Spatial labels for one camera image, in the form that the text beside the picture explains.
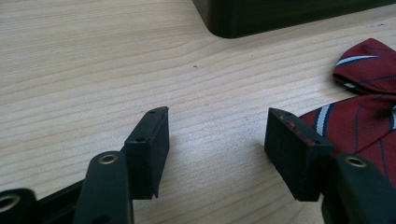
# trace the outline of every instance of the blue stripe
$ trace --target blue stripe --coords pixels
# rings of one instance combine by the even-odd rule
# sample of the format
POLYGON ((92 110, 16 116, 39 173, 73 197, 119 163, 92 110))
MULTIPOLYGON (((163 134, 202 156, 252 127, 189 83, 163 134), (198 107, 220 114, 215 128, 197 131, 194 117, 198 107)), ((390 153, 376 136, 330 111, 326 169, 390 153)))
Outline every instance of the blue stripe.
POLYGON ((348 57, 340 59, 335 67, 338 67, 338 66, 341 66, 341 65, 345 65, 345 64, 349 64, 349 63, 354 63, 354 62, 361 61, 361 60, 372 59, 372 58, 379 58, 379 56, 375 56, 375 55, 353 55, 353 56, 348 56, 348 57))
POLYGON ((318 129, 318 120, 319 120, 320 111, 321 111, 321 108, 317 110, 317 114, 315 115, 314 128, 316 131, 318 129))
POLYGON ((358 90, 361 89, 361 88, 359 88, 359 86, 357 85, 357 83, 350 82, 349 80, 347 80, 347 79, 344 78, 344 77, 340 77, 340 76, 336 76, 336 77, 339 79, 339 82, 340 82, 341 84, 343 84, 344 86, 346 86, 346 87, 348 87, 348 88, 350 88, 350 89, 352 89, 352 90, 358 91, 358 90))
POLYGON ((324 119, 324 124, 323 124, 323 137, 326 137, 326 132, 327 132, 327 124, 329 123, 329 116, 330 113, 332 112, 332 108, 334 107, 334 104, 329 105, 329 110, 327 111, 326 118, 324 119))
POLYGON ((382 142, 382 139, 379 139, 379 145, 381 146, 381 158, 382 158, 382 164, 384 165, 384 174, 389 179, 388 175, 388 168, 387 168, 387 163, 385 161, 385 149, 384 149, 384 143, 382 142))
POLYGON ((358 83, 373 82, 373 81, 378 81, 378 80, 387 79, 387 78, 393 78, 393 77, 396 77, 396 75, 390 75, 390 76, 386 76, 386 77, 376 77, 376 78, 372 78, 372 79, 366 79, 366 80, 359 81, 358 83))
MULTIPOLYGON (((382 97, 384 97, 384 94, 381 94, 376 99, 381 99, 382 97)), ((355 115, 355 141, 356 141, 355 153, 357 153, 358 150, 359 150, 359 134, 358 134, 358 129, 359 129, 358 117, 359 117, 359 113, 361 112, 361 109, 369 102, 370 101, 366 101, 366 102, 364 102, 364 104, 361 104, 361 106, 359 106, 359 109, 358 109, 358 111, 356 112, 356 115, 355 115)))
POLYGON ((392 132, 396 129, 396 105, 393 105, 390 108, 390 116, 389 116, 389 131, 392 132))

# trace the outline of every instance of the wooden table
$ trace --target wooden table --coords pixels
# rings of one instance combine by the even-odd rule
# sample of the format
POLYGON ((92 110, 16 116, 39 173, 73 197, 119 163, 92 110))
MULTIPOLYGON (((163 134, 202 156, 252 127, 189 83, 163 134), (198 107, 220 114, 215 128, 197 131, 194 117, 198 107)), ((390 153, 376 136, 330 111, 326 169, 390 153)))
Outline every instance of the wooden table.
POLYGON ((322 223, 264 153, 268 107, 302 115, 352 96, 335 63, 369 37, 396 49, 395 12, 222 39, 192 1, 1 1, 0 191, 77 182, 167 105, 160 197, 134 201, 136 223, 322 223))

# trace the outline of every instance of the white stripe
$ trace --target white stripe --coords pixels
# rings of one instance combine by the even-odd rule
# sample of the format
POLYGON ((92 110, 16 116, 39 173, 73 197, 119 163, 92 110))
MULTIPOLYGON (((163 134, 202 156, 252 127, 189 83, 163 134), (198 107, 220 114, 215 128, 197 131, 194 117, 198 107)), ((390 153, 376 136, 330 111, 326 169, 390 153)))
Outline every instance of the white stripe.
POLYGON ((392 108, 393 114, 393 128, 392 130, 396 130, 396 105, 392 108))
POLYGON ((356 86, 353 85, 352 83, 344 83, 344 86, 346 86, 348 88, 351 88, 351 89, 355 89, 356 88, 356 86))
POLYGON ((330 105, 325 105, 320 109, 317 123, 317 133, 323 136, 324 120, 326 119, 327 112, 330 105))
POLYGON ((338 65, 340 65, 342 63, 349 63, 349 62, 352 62, 352 61, 356 61, 356 60, 359 60, 359 59, 366 59, 366 58, 378 58, 378 56, 373 56, 373 55, 352 56, 352 57, 345 58, 343 60, 338 61, 336 66, 338 66, 338 65))

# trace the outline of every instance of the necktie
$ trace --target necktie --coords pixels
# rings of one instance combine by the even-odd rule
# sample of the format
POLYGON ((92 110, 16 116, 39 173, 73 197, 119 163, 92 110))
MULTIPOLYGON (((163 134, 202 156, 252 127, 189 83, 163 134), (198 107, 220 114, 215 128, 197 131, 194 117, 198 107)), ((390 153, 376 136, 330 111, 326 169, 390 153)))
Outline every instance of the necktie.
POLYGON ((301 116, 333 144, 373 162, 396 188, 396 52, 368 39, 345 52, 332 74, 359 94, 301 116))

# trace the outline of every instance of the black tray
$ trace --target black tray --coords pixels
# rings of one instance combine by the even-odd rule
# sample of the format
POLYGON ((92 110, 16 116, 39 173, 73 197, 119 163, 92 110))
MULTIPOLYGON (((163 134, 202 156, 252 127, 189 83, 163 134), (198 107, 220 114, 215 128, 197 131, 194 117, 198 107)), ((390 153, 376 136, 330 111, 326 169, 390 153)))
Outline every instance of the black tray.
POLYGON ((395 4, 396 0, 193 0, 193 2, 210 32, 225 38, 236 38, 395 4))

